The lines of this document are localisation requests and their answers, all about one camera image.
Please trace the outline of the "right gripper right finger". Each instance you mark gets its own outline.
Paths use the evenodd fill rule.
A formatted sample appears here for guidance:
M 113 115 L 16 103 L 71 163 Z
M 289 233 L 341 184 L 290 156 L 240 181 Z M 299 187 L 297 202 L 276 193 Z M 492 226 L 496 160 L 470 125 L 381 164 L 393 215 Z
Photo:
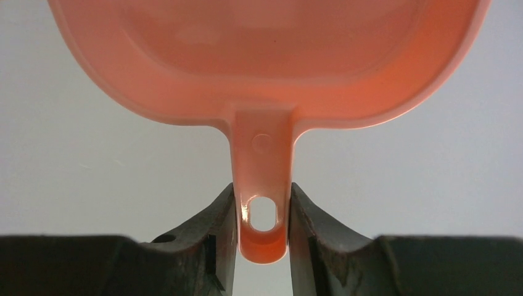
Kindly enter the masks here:
M 521 295 L 522 239 L 368 238 L 293 184 L 289 254 L 294 295 Z

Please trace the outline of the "pink plastic dustpan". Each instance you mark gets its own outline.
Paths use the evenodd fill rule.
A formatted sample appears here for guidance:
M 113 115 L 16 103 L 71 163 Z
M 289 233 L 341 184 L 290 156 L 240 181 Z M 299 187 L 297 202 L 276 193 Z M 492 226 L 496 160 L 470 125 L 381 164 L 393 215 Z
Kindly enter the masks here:
M 72 55 L 130 111 L 228 139 L 238 249 L 287 252 L 292 162 L 313 129 L 417 107 L 452 75 L 490 1 L 50 1 Z

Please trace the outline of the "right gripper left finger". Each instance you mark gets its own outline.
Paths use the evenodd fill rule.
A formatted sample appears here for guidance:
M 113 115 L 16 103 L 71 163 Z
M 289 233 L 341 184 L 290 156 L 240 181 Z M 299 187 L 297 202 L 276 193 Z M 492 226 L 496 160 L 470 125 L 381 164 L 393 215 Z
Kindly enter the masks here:
M 236 208 L 227 186 L 151 242 L 125 236 L 1 237 L 2 295 L 231 295 Z

